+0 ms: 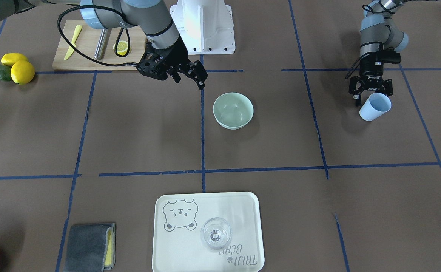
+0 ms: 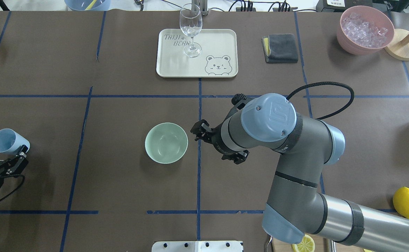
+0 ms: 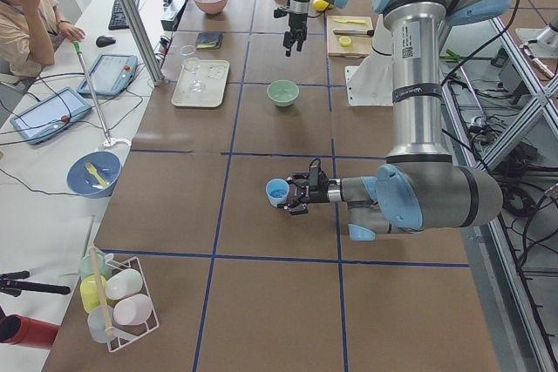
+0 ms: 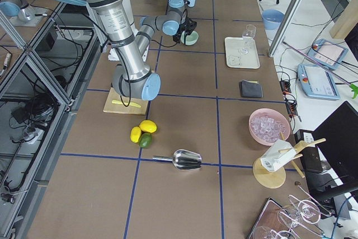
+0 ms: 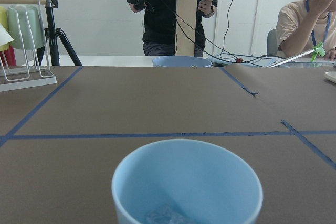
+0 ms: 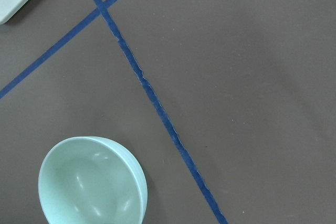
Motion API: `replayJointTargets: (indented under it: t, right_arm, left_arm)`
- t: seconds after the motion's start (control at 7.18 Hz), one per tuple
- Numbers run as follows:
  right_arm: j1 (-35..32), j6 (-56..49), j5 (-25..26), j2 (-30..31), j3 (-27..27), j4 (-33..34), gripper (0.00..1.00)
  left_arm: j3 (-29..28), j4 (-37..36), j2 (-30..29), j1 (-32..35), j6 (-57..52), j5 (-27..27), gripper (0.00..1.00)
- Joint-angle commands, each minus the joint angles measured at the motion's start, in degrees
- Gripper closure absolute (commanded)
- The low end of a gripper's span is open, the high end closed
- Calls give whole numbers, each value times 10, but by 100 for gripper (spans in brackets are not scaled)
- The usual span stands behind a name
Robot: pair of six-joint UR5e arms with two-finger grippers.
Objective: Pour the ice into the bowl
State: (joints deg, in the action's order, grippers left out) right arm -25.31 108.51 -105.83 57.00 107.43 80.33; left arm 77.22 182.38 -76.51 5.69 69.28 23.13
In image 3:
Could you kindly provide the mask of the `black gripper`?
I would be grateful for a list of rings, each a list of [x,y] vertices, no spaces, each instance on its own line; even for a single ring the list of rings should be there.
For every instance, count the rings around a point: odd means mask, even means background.
[[[289,17],[289,29],[284,32],[282,44],[285,48],[285,56],[291,56],[292,45],[296,44],[296,50],[301,51],[303,43],[307,39],[307,21],[309,16],[307,13],[296,13],[287,7],[278,7],[274,10],[274,18]]]
[[[278,204],[279,209],[289,212],[290,215],[302,215],[308,212],[306,203],[328,203],[329,178],[322,170],[321,160],[315,158],[310,162],[307,172],[294,172],[285,179],[288,184],[303,186],[303,202],[300,200],[286,201]]]

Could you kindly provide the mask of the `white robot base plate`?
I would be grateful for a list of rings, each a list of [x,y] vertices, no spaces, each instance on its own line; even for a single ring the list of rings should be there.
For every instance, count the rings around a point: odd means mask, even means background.
[[[371,52],[359,66],[345,67],[349,106],[392,106],[392,40],[378,16]]]

